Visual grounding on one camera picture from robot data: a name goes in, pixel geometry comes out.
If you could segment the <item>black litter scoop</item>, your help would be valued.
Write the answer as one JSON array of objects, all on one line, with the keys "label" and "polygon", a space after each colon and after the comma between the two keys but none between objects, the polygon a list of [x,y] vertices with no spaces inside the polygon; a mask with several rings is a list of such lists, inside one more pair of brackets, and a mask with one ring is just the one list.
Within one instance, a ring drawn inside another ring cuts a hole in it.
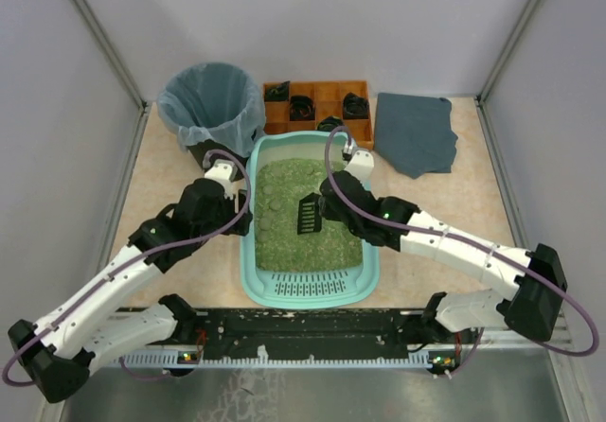
[{"label": "black litter scoop", "polygon": [[320,195],[310,193],[298,202],[296,232],[299,235],[319,233],[322,217],[319,207]]}]

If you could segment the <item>teal plastic litter box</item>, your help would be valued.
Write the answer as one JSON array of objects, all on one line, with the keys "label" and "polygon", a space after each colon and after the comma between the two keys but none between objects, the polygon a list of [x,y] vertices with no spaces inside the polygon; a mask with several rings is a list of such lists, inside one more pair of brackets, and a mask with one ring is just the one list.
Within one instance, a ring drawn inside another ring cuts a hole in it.
[{"label": "teal plastic litter box", "polygon": [[241,283],[246,294],[263,306],[334,308],[365,299],[378,284],[381,273],[379,251],[361,239],[363,263],[356,267],[323,272],[279,273],[264,271],[257,266],[254,207],[258,172],[274,161],[314,159],[324,163],[327,178],[329,169],[341,170],[346,165],[341,151],[347,137],[339,133],[331,142],[327,138],[324,132],[267,135],[256,143],[248,161],[247,170],[253,188],[250,203],[253,223],[249,234],[241,240]]}]

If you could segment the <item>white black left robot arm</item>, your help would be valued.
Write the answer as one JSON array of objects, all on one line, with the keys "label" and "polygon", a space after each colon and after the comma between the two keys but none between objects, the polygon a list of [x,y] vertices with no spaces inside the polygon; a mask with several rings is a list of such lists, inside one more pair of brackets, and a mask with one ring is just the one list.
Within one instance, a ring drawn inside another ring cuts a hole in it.
[{"label": "white black left robot arm", "polygon": [[201,178],[181,199],[141,223],[124,247],[76,294],[35,322],[19,320],[8,331],[10,364],[26,371],[49,403],[75,394],[96,371],[149,343],[182,343],[197,312],[169,294],[119,325],[105,323],[132,293],[167,273],[218,235],[245,236],[252,221],[251,189]]}]

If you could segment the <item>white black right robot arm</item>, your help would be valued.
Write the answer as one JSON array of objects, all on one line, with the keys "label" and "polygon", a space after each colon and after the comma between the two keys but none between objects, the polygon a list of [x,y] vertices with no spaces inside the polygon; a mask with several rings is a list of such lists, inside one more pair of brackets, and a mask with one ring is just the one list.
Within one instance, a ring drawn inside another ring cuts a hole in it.
[{"label": "white black right robot arm", "polygon": [[349,172],[320,185],[319,211],[375,247],[431,258],[484,285],[472,293],[436,293],[427,316],[449,332],[507,327],[534,342],[552,337],[567,282],[555,249],[529,251],[481,239],[397,197],[376,198]]}]

